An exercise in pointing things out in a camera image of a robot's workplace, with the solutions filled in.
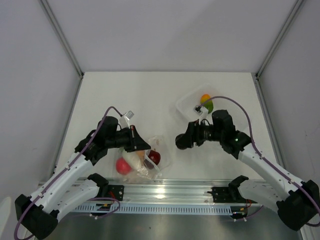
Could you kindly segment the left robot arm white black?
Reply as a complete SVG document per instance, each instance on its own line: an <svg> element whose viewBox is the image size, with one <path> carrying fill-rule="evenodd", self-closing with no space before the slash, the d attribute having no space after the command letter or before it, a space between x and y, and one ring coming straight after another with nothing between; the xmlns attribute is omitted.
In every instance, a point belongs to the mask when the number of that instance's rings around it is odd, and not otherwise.
<svg viewBox="0 0 320 240"><path fill-rule="evenodd" d="M44 185L30 195L20 194L14 201L17 225L23 225L32 237L47 238L66 214L82 203L108 196L108 181L91 174L83 184L69 190L86 171L105 157L109 149L128 153L145 151L151 146L138 134L134 125L118 129L118 119L105 116L86 138L81 140L66 164Z"/></svg>

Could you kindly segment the white radish with leaves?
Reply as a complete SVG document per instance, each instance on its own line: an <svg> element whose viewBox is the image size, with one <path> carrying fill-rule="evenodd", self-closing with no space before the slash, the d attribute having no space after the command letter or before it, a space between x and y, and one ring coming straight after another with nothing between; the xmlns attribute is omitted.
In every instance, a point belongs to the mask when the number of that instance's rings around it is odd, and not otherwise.
<svg viewBox="0 0 320 240"><path fill-rule="evenodd" d="M140 170L143 166L143 160L138 157L136 151L127 152L124 148L120 148L121 156L135 171Z"/></svg>

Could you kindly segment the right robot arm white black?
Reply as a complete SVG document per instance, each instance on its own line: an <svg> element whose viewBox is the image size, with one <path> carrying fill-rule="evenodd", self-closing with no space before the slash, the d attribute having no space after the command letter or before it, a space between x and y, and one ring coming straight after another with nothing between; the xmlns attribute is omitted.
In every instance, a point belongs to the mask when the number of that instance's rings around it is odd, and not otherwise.
<svg viewBox="0 0 320 240"><path fill-rule="evenodd" d="M236 129L227 110L212 113L212 124L189 122L185 133L175 138L178 149L191 149L204 142L218 142L222 149L253 169L269 185L267 188L248 177L239 176L230 184L228 196L234 202L253 200L277 213L291 230L309 225L320 212L320 189L312 181L303 181L278 164L267 160L244 132Z"/></svg>

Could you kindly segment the red tomato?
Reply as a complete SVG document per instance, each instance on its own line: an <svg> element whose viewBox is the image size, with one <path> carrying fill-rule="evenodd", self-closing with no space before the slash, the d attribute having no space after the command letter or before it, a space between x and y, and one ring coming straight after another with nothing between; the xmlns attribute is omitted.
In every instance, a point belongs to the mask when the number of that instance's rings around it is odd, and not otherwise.
<svg viewBox="0 0 320 240"><path fill-rule="evenodd" d="M116 160L115 169L121 175L127 175L132 171L131 166L125 161L123 157Z"/></svg>

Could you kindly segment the orange green mango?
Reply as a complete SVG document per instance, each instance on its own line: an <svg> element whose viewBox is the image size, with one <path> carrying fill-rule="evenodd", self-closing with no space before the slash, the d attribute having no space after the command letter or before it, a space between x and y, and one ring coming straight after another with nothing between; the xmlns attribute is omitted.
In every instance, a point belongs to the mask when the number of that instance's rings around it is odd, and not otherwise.
<svg viewBox="0 0 320 240"><path fill-rule="evenodd" d="M208 110L209 114L214 110L214 103L210 98L211 96L209 94L204 94L200 98L200 104Z"/></svg>

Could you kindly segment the clear zip top bag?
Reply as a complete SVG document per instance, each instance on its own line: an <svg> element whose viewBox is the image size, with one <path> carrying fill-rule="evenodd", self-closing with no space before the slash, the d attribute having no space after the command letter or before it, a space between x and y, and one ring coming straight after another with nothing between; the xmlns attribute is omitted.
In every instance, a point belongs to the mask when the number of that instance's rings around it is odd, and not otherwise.
<svg viewBox="0 0 320 240"><path fill-rule="evenodd" d="M157 180L160 179L164 173L166 173L172 163L168 145L165 141L163 135L156 135L147 140L147 143L151 146L151 149L145 150L144 160L142 162L142 168L139 170L134 170L127 175L121 175L116 171L116 161L122 158L121 151L118 151L117 158L114 162L114 169L118 177L121 177L124 181L128 183L138 183L147 180ZM150 150L155 150L160 153L161 160L158 165L153 163L148 158L148 153Z"/></svg>

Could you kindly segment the dark purple fruit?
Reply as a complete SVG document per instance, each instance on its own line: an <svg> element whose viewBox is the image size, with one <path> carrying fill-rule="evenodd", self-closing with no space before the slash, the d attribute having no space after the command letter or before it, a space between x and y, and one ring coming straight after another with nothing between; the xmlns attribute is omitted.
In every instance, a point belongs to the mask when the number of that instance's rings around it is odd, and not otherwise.
<svg viewBox="0 0 320 240"><path fill-rule="evenodd" d="M179 150L186 150L188 148L182 139L183 136L184 134L182 133L175 137L175 145Z"/></svg>

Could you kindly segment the dark red apple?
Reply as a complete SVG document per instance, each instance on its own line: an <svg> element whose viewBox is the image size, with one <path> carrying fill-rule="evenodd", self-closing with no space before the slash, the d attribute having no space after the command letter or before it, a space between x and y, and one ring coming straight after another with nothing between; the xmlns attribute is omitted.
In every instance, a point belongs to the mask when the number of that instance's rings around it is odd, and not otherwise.
<svg viewBox="0 0 320 240"><path fill-rule="evenodd" d="M150 150L150 152L147 154L147 156L156 165L158 165L161 161L160 153L155 150Z"/></svg>

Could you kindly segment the orange peach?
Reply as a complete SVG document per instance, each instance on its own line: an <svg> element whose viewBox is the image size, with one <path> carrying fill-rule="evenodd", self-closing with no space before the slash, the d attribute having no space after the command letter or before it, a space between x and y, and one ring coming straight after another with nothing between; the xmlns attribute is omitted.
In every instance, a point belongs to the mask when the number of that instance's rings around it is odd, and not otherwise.
<svg viewBox="0 0 320 240"><path fill-rule="evenodd" d="M145 150L140 150L140 151L136 151L137 156L141 159L144 160L145 159Z"/></svg>

